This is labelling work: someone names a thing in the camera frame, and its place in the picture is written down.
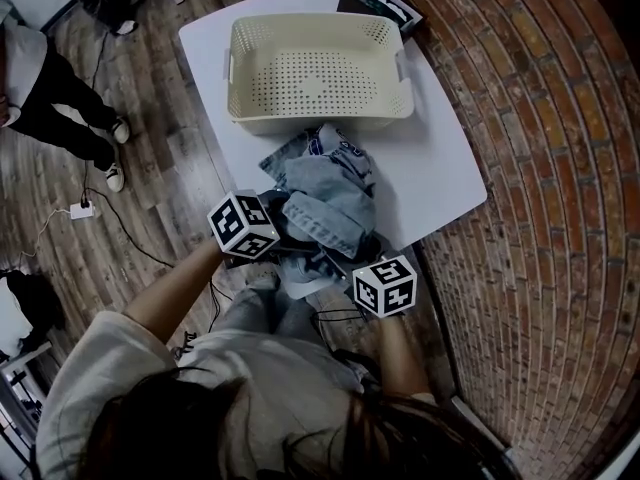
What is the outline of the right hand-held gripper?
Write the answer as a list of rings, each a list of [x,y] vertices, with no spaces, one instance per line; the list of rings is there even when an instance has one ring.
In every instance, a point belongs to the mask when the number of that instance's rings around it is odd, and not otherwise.
[[[354,303],[376,317],[389,317],[416,304],[417,273],[404,255],[352,272]]]

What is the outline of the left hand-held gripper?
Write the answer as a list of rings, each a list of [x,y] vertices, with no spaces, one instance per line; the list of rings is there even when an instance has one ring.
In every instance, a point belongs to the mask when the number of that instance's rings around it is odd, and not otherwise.
[[[280,264],[292,255],[315,256],[320,252],[313,241],[295,239],[286,230],[281,210],[289,194],[268,190],[234,190],[208,213],[207,220],[220,249],[236,266],[269,262]]]

